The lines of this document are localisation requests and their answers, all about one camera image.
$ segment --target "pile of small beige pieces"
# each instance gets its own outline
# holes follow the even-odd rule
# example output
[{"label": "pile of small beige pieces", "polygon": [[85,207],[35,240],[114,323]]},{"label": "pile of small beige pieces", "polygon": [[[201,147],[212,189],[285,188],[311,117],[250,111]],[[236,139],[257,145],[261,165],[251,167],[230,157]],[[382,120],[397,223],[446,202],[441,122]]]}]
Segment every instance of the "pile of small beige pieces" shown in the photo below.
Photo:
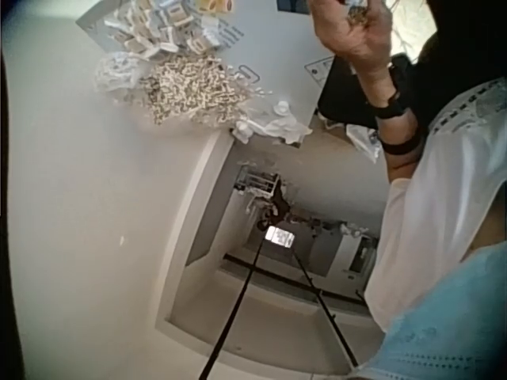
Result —
[{"label": "pile of small beige pieces", "polygon": [[236,121],[241,115],[238,105],[252,95],[240,81],[213,55],[173,55],[140,85],[155,124],[188,115],[194,122],[217,127]]}]

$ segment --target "black strap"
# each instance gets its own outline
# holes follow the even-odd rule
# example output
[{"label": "black strap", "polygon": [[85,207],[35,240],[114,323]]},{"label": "black strap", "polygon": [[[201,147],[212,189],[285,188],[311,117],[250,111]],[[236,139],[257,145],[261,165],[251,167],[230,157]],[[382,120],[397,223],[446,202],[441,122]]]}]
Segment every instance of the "black strap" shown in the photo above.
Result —
[{"label": "black strap", "polygon": [[425,138],[426,133],[424,128],[421,126],[417,127],[417,130],[409,140],[401,143],[401,144],[388,144],[379,137],[379,141],[382,144],[383,151],[391,154],[393,156],[403,156],[405,154],[410,153],[412,150],[416,149],[420,144],[423,138]]}]

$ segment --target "white shirt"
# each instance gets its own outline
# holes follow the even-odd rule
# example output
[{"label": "white shirt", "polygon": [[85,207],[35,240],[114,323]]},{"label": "white shirt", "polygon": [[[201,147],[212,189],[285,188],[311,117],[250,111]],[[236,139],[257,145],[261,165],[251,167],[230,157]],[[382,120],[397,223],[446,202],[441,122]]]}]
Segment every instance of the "white shirt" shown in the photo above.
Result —
[{"label": "white shirt", "polygon": [[386,331],[454,269],[507,181],[505,80],[459,95],[430,127],[412,179],[393,181],[365,298]]}]

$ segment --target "blue face mask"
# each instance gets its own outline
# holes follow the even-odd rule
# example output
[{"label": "blue face mask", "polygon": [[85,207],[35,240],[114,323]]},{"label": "blue face mask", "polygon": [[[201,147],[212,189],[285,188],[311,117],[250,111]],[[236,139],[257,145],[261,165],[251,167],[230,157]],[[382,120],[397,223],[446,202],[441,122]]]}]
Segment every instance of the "blue face mask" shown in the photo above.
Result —
[{"label": "blue face mask", "polygon": [[489,380],[507,345],[507,242],[480,249],[396,319],[348,378]]}]

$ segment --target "bright window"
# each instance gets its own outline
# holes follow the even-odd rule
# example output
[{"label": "bright window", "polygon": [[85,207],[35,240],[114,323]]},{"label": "bright window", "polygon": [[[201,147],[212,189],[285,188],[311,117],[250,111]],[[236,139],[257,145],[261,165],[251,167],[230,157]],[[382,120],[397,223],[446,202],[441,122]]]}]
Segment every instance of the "bright window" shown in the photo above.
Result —
[{"label": "bright window", "polygon": [[270,226],[268,228],[268,232],[266,232],[265,239],[271,241],[272,243],[281,245],[282,247],[291,248],[291,245],[294,242],[294,234],[282,230],[281,228]]}]

